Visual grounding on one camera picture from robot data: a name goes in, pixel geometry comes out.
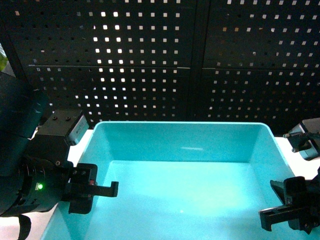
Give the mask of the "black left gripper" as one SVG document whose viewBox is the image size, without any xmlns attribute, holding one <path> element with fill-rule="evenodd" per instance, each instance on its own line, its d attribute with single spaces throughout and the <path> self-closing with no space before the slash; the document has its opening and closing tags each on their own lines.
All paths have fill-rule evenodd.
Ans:
<svg viewBox="0 0 320 240">
<path fill-rule="evenodd" d="M 119 182 L 97 185 L 98 167 L 68 161 L 70 146 L 61 137 L 35 136 L 23 155 L 22 213 L 48 212 L 69 203 L 69 214 L 86 215 L 94 196 L 117 197 Z"/>
</svg>

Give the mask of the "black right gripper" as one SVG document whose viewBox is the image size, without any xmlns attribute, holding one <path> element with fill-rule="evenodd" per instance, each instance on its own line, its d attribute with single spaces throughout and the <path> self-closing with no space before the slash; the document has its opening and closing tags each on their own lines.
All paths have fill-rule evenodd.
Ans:
<svg viewBox="0 0 320 240">
<path fill-rule="evenodd" d="M 272 225 L 287 222 L 291 229 L 308 235 L 320 226 L 320 175 L 306 180 L 303 176 L 282 181 L 270 180 L 270 187 L 281 201 L 281 206 L 258 212 L 262 229 L 271 230 Z"/>
</svg>

